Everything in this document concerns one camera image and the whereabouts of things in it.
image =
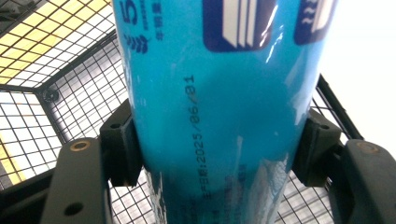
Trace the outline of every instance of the white background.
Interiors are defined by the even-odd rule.
[[[320,72],[361,135],[396,158],[396,3],[339,0]]]

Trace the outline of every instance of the shiny plastic surface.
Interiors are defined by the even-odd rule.
[[[274,221],[333,5],[113,1],[158,223]]]

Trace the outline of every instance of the bottle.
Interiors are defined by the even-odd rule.
[[[113,0],[157,223],[271,223],[335,0]]]

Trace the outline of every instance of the blue bottle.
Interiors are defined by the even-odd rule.
[[[335,0],[113,0],[158,223],[271,223]]]

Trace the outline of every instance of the wire mesh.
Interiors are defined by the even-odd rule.
[[[0,7],[11,2],[23,5],[0,0]],[[82,15],[85,10],[90,16]],[[68,18],[55,20],[60,13]],[[28,21],[29,16],[38,19]],[[0,189],[55,167],[61,143],[96,137],[104,121],[128,98],[109,1],[36,0],[21,15],[8,19],[12,22],[0,35],[0,84],[7,84],[0,86]],[[78,21],[74,27],[72,20]],[[57,28],[44,29],[45,21],[55,22]],[[28,32],[17,32],[18,24]],[[57,34],[61,28],[69,33]],[[34,33],[44,36],[34,39],[30,36]],[[6,35],[12,41],[5,41]],[[42,41],[52,35],[55,44]],[[31,45],[23,45],[24,39]],[[39,47],[48,50],[38,51]],[[59,97],[45,101],[48,90]],[[311,106],[337,123],[317,92]],[[341,141],[346,140],[343,134]],[[155,222],[144,174],[136,187],[110,188],[110,194],[114,223]],[[276,223],[332,223],[327,191],[306,188],[291,173]]]

